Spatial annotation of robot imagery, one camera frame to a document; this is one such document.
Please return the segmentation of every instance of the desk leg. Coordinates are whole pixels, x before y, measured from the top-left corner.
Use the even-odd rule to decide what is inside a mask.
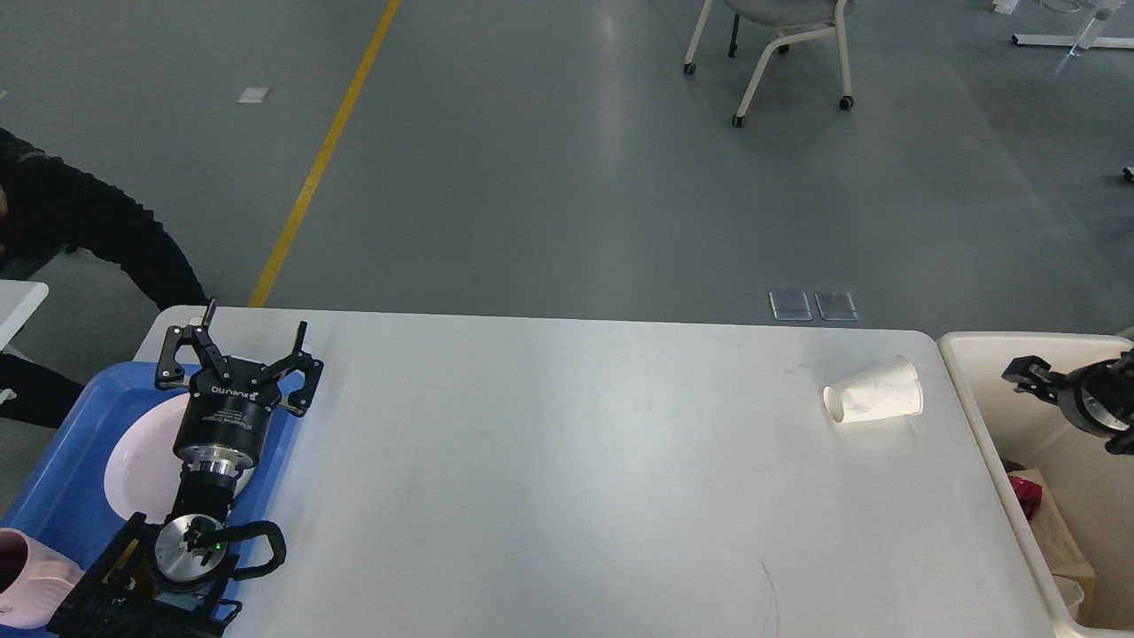
[[[1110,16],[1123,6],[1125,0],[1102,0],[1083,20],[1078,33],[1069,35],[1013,35],[1012,43],[1017,46],[1070,46],[1072,54],[1080,49],[1100,46],[1103,49],[1134,49],[1132,37],[1100,37],[1107,27]]]

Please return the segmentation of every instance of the blue tray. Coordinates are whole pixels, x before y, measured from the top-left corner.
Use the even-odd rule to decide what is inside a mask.
[[[118,440],[151,408],[185,391],[153,388],[154,364],[118,364],[99,373],[87,384],[75,408],[56,435],[19,497],[0,519],[56,550],[87,570],[125,524],[110,509],[102,488],[107,461]],[[198,367],[186,366],[186,375]],[[285,395],[299,388],[298,375],[284,380]],[[285,410],[272,416],[260,466],[237,497],[229,517],[234,526],[260,520],[268,510],[280,471],[287,462],[298,419]],[[170,462],[177,462],[170,453]],[[240,564],[249,561],[252,547],[236,544]],[[225,597],[236,597],[230,582]],[[53,636],[45,629],[20,630],[0,626],[0,637]]]

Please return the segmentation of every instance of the table surface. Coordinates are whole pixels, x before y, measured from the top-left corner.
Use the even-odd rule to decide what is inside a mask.
[[[274,361],[301,318],[325,373],[266,514],[288,561],[226,636],[1052,635],[925,335],[230,307],[211,333]],[[924,412],[833,425],[821,389],[897,355]]]
[[[0,348],[8,346],[46,296],[46,283],[0,279]]]

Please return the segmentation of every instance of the pink cup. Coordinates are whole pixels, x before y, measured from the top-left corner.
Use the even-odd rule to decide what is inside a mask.
[[[83,578],[74,561],[23,531],[0,528],[0,624],[43,627]]]

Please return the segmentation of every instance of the yellow floor line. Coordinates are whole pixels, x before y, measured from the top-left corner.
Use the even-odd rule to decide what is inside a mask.
[[[268,263],[264,265],[263,272],[260,273],[260,280],[256,282],[255,289],[252,290],[252,298],[248,299],[249,307],[262,307],[268,300],[268,292],[271,291],[272,284],[276,282],[276,277],[279,275],[280,267],[284,266],[284,260],[287,258],[287,252],[291,247],[291,241],[295,240],[295,235],[299,231],[299,224],[303,223],[303,218],[307,214],[307,206],[311,205],[311,198],[315,194],[315,188],[319,187],[319,180],[323,177],[327,163],[331,161],[331,153],[335,152],[335,145],[339,143],[342,128],[346,127],[347,120],[350,119],[350,110],[354,109],[358,93],[362,91],[362,85],[366,83],[366,75],[374,65],[374,58],[378,57],[378,49],[382,45],[382,40],[386,39],[386,32],[390,28],[390,22],[393,19],[393,14],[398,10],[399,1],[389,0],[386,6],[382,20],[378,23],[378,29],[374,31],[374,36],[370,40],[370,45],[366,48],[366,54],[358,62],[358,70],[355,71],[354,79],[350,80],[350,87],[347,88],[347,94],[342,97],[342,103],[339,104],[339,112],[335,114],[331,129],[327,131],[327,137],[323,138],[323,146],[319,148],[319,154],[315,155],[315,163],[312,164],[311,172],[307,173],[307,179],[303,182],[303,188],[299,190],[299,196],[296,197],[295,205],[291,206],[291,213],[288,214],[287,221],[284,223],[284,230],[280,231],[280,237],[276,240],[276,247],[272,248],[272,254],[269,255]]]

